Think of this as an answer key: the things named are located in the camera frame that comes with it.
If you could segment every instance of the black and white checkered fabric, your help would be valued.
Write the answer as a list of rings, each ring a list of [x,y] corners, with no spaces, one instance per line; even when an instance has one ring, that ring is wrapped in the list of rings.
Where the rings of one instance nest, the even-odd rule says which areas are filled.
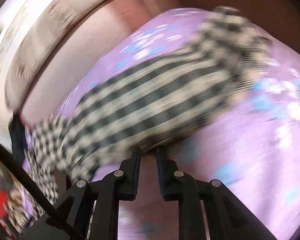
[[[236,9],[216,8],[181,49],[94,87],[72,119],[53,116],[37,125],[31,178],[53,203],[54,169],[89,181],[100,164],[128,158],[130,147],[147,150],[193,134],[252,85],[267,52],[268,41]]]

